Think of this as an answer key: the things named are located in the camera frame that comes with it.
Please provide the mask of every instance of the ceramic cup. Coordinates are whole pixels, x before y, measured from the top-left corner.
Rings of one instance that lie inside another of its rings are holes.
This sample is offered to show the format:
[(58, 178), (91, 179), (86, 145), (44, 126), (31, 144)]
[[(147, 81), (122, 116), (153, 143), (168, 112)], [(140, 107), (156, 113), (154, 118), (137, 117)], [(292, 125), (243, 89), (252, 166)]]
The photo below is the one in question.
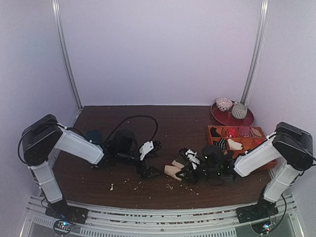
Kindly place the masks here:
[(231, 108), (231, 106), (233, 106), (233, 103), (225, 97), (219, 97), (216, 99), (216, 106), (220, 111), (227, 111)]
[(232, 115), (236, 119), (244, 119), (247, 116), (247, 107), (241, 103), (235, 103), (232, 109)]

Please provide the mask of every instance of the wooden table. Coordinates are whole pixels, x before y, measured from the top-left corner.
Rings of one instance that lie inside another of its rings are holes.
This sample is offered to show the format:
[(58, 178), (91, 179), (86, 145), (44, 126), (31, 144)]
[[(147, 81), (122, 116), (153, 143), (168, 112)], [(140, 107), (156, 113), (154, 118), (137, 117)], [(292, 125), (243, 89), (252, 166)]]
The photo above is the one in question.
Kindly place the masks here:
[[(206, 126), (219, 125), (210, 114), (210, 107), (200, 106), (89, 106), (84, 107), (75, 127), (86, 133), (102, 129), (103, 137), (125, 117), (152, 115), (159, 122), (156, 140), (162, 142), (157, 158), (148, 165), (163, 169), (178, 157), (182, 147), (200, 152), (207, 145)], [(136, 134), (138, 144), (147, 141), (154, 123), (136, 118), (122, 128)], [(222, 186), (220, 179), (200, 181), (197, 185), (180, 183), (166, 175), (142, 180), (135, 167), (117, 165), (92, 170), (90, 164), (61, 152), (53, 168), (66, 199), (83, 203), (140, 209), (187, 209), (233, 205), (256, 201), (270, 181), (268, 171), (255, 171), (231, 186)]]

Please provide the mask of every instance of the gray wall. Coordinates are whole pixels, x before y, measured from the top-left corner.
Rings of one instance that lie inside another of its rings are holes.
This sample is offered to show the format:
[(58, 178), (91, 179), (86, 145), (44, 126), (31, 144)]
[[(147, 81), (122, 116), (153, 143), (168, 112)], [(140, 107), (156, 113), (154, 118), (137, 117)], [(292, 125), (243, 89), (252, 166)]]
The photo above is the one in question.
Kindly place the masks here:
[[(249, 107), (266, 133), (286, 121), (316, 140), (316, 1), (272, 1)], [(292, 187), (307, 236), (316, 233), (316, 170)]]
[(0, 42), (0, 236), (15, 237), (36, 189), (17, 157), (22, 131), (48, 113), (70, 125), (78, 111), (50, 0), (0, 1)]
[(82, 103), (240, 100), (260, 7), (260, 0), (61, 1)]

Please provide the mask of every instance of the red plate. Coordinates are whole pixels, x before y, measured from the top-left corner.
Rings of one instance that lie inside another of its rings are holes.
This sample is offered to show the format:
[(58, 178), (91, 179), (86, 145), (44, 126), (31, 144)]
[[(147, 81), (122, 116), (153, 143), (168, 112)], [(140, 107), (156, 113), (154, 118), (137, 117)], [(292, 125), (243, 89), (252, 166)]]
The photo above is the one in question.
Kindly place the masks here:
[(211, 112), (213, 117), (225, 126), (252, 126), (255, 122), (253, 113), (248, 109), (247, 116), (244, 119), (236, 119), (232, 116), (232, 108), (223, 112), (220, 111), (216, 103), (212, 105)]

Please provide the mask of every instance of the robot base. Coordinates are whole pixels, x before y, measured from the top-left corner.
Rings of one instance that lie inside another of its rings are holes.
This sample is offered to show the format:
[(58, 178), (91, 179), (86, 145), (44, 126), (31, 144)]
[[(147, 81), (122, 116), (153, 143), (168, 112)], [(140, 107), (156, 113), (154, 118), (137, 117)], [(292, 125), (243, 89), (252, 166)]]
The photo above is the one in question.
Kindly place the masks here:
[(276, 206), (264, 207), (259, 204), (240, 207), (236, 209), (237, 218), (239, 223), (245, 223), (250, 221), (256, 221), (263, 218), (270, 217), (271, 215), (277, 215), (278, 209)]
[(85, 220), (87, 219), (88, 209), (76, 207), (76, 206), (68, 206), (70, 215), (65, 218), (62, 218), (61, 215), (58, 215), (54, 212), (50, 207), (46, 208), (45, 215), (50, 216), (56, 219), (63, 219), (69, 223), (78, 223), (85, 224)]

